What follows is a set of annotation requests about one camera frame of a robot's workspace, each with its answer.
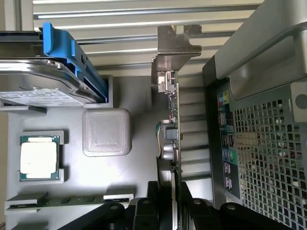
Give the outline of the grey printed parts rack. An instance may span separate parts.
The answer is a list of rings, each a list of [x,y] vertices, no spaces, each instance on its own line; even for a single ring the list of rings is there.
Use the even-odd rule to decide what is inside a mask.
[[[124,156],[86,156],[82,147],[82,107],[51,108],[46,114],[8,113],[7,198],[31,192],[59,197],[100,195],[113,188],[145,195],[147,182],[156,178],[156,118],[151,110],[151,80],[145,76],[115,77],[114,83],[116,103],[130,113],[131,151]],[[49,130],[63,130],[68,141],[62,155],[65,182],[44,185],[19,182],[20,134]]]

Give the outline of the CPU chip silver lid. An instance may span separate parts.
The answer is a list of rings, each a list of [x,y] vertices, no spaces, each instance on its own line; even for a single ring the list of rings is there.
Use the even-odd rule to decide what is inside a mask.
[[[20,181],[60,178],[60,139],[59,135],[21,136]]]

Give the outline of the green RAM stick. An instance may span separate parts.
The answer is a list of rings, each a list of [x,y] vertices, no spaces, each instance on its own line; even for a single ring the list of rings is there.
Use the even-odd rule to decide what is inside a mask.
[[[87,206],[105,202],[103,195],[82,195],[67,197],[47,197],[37,204],[38,207]]]

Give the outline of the open grey PC case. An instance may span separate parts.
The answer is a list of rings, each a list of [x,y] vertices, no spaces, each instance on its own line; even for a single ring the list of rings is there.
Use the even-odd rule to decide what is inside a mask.
[[[212,230],[307,230],[307,0],[264,0],[203,67]]]

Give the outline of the grey square rack post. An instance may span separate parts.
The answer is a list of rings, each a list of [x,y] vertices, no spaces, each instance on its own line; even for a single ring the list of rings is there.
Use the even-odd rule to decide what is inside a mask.
[[[83,113],[83,153],[88,157],[127,155],[132,149],[126,109],[87,109]]]

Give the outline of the silver hard disk blue carrier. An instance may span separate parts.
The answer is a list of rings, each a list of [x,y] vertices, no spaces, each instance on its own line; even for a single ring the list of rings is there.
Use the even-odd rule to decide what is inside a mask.
[[[60,107],[107,104],[111,89],[65,30],[0,31],[0,103]]]

